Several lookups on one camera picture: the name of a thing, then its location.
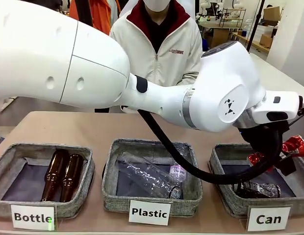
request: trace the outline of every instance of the robotic arm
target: robotic arm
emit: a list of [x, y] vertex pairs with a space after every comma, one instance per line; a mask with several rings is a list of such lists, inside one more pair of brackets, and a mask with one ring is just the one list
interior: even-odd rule
[[[0, 99], [10, 96], [78, 107], [125, 105], [159, 114], [175, 125], [210, 132], [235, 125], [246, 141], [262, 151], [264, 143], [254, 143], [253, 137], [267, 135], [262, 130], [269, 125], [263, 128], [264, 124], [281, 127], [277, 123], [294, 119], [302, 108], [298, 94], [261, 86], [240, 43], [206, 52], [193, 85], [161, 87], [131, 74], [124, 50], [100, 31], [44, 7], [0, 0]], [[254, 169], [258, 167], [267, 170], [264, 163]]]

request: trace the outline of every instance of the face mask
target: face mask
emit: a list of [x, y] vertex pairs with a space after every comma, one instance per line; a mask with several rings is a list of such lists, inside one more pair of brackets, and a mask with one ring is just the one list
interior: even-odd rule
[[165, 10], [171, 0], [143, 0], [151, 11], [160, 12]]

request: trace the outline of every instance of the white jacket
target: white jacket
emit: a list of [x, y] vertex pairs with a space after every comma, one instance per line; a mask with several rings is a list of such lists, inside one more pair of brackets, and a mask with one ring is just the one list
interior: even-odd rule
[[202, 55], [202, 39], [196, 22], [188, 15], [187, 20], [166, 37], [156, 54], [145, 33], [129, 20], [130, 14], [126, 13], [113, 24], [110, 36], [126, 51], [131, 73], [166, 87], [194, 83]]

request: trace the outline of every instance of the black logo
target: black logo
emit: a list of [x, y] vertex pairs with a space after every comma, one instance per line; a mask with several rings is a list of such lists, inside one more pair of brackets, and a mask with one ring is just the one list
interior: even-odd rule
[[233, 102], [235, 102], [234, 100], [231, 102], [230, 99], [226, 100], [224, 104], [228, 103], [228, 108], [229, 111], [227, 113], [225, 113], [225, 116], [227, 116], [228, 114], [235, 114], [235, 112], [231, 109], [231, 106], [233, 104]]

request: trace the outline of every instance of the floor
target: floor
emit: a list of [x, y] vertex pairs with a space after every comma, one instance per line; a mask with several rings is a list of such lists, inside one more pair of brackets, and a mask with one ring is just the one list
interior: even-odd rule
[[0, 135], [6, 137], [32, 111], [88, 112], [94, 109], [76, 108], [28, 97], [18, 97], [0, 113]]

